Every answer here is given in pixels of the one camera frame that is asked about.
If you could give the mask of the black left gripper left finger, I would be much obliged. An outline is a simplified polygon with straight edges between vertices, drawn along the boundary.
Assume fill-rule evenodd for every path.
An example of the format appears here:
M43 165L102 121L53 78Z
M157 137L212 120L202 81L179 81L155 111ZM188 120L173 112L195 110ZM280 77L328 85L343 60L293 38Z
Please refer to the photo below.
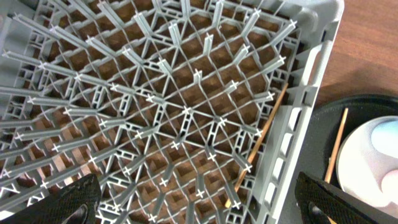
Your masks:
M59 224L96 222L101 200L98 178L88 174L57 193L2 220L1 223Z

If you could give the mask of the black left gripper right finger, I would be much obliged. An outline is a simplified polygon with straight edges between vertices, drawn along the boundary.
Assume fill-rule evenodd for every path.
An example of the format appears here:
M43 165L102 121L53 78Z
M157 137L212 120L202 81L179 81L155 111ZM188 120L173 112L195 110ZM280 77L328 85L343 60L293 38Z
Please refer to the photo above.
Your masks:
M294 192L304 224L397 223L397 218L304 172L299 173Z

